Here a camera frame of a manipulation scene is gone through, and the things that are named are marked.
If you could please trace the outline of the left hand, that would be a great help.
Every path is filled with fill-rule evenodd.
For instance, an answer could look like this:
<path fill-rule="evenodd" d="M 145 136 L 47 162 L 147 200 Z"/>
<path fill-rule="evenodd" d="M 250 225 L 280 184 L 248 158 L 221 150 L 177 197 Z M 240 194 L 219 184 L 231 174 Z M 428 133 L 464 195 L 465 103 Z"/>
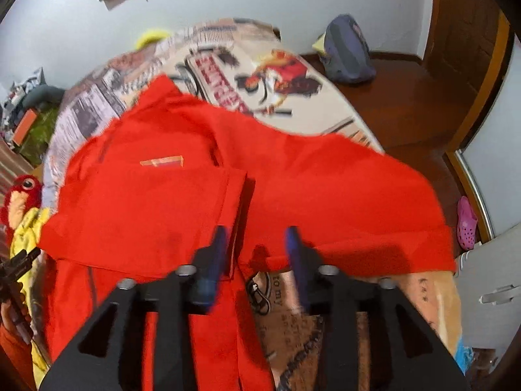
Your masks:
<path fill-rule="evenodd" d="M 1 319 L 6 330 L 24 344 L 33 338 L 31 315 L 26 304 L 26 294 L 21 291 L 16 297 L 3 298 L 1 301 Z"/>

